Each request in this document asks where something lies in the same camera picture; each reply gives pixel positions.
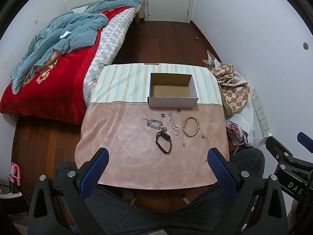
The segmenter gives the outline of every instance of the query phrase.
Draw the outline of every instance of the bed leg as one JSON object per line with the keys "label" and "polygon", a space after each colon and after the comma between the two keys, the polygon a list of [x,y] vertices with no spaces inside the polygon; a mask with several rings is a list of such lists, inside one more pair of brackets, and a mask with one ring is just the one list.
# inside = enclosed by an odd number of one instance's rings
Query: bed leg
{"label": "bed leg", "polygon": [[136,20],[136,24],[139,24],[139,23],[140,23],[139,12],[136,13],[136,15],[135,15],[135,20]]}

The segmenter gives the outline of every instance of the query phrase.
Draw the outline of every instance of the silver necklace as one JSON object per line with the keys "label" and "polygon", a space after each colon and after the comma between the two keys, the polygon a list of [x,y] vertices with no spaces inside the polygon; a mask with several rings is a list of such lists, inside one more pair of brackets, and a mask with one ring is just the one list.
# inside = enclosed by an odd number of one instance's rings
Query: silver necklace
{"label": "silver necklace", "polygon": [[[160,121],[160,120],[157,120],[157,119],[147,119],[147,118],[143,118],[144,120],[147,120],[147,126],[153,128],[153,129],[157,129],[157,130],[161,130],[163,132],[166,132],[167,131],[167,128],[166,127],[163,127],[163,122]],[[152,123],[159,123],[160,125],[159,126],[155,126],[153,125]]]}
{"label": "silver necklace", "polygon": [[170,119],[171,119],[171,123],[172,123],[173,129],[174,129],[174,134],[175,134],[176,136],[178,136],[178,135],[179,135],[179,132],[178,132],[178,127],[176,127],[175,122],[174,122],[174,120],[173,120],[173,111],[171,111],[171,112],[168,114],[168,116],[169,116]]}

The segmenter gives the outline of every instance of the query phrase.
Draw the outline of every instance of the white box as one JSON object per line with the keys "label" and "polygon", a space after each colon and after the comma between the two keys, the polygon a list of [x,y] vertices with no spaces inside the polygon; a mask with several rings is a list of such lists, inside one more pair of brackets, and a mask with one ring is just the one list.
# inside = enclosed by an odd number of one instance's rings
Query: white box
{"label": "white box", "polygon": [[148,81],[149,107],[193,108],[199,99],[190,74],[150,73]]}

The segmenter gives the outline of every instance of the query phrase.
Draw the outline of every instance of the white cable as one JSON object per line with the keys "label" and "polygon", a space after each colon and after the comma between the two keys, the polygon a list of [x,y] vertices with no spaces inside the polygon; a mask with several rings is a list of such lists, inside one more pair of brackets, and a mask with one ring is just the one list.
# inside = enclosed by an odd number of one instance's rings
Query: white cable
{"label": "white cable", "polygon": [[265,135],[264,137],[256,137],[256,138],[253,138],[253,139],[248,139],[247,142],[241,143],[241,144],[239,144],[239,145],[237,146],[237,149],[236,149],[235,153],[237,152],[238,147],[239,147],[240,145],[248,144],[248,141],[249,141],[249,140],[254,140],[254,139],[258,139],[258,138],[264,139],[264,138],[266,138],[266,137],[267,137],[267,135]]}

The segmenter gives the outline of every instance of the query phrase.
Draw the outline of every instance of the blue blanket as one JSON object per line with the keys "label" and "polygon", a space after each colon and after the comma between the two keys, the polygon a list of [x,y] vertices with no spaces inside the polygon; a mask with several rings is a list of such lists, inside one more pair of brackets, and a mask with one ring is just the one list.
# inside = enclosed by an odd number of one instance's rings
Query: blue blanket
{"label": "blue blanket", "polygon": [[93,46],[97,31],[106,25],[108,18],[101,11],[122,6],[136,7],[140,0],[117,0],[89,4],[83,13],[67,12],[52,19],[46,28],[32,39],[22,61],[12,70],[12,91],[14,94],[35,75],[34,66],[42,66],[51,59],[53,51],[61,55]]}

